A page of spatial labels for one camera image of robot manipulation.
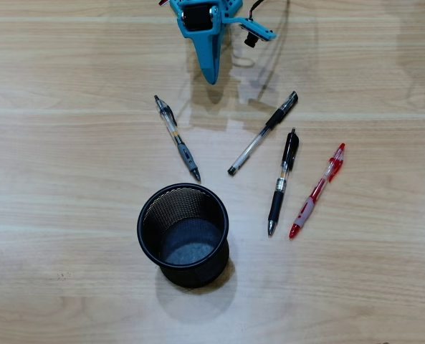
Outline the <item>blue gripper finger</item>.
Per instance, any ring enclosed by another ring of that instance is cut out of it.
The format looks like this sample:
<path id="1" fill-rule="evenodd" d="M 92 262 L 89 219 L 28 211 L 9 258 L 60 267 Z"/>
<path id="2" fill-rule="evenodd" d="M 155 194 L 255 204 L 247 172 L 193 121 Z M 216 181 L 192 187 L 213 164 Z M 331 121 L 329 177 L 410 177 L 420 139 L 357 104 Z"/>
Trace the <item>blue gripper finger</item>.
<path id="1" fill-rule="evenodd" d="M 215 85 L 219 78 L 221 56 L 220 34 L 193 34 L 189 37 L 193 42 L 200 69 L 205 80 Z"/>

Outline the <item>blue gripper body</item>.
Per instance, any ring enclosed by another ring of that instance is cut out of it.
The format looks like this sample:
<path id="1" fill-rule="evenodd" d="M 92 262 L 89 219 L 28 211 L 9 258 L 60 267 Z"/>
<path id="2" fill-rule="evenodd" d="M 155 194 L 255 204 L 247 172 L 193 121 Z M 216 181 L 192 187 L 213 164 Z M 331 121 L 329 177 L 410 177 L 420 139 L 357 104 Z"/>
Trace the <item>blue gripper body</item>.
<path id="1" fill-rule="evenodd" d="M 219 34 L 226 26 L 225 21 L 232 18 L 241 9 L 243 1 L 169 1 L 173 13 L 177 16 L 182 34 L 207 33 Z"/>

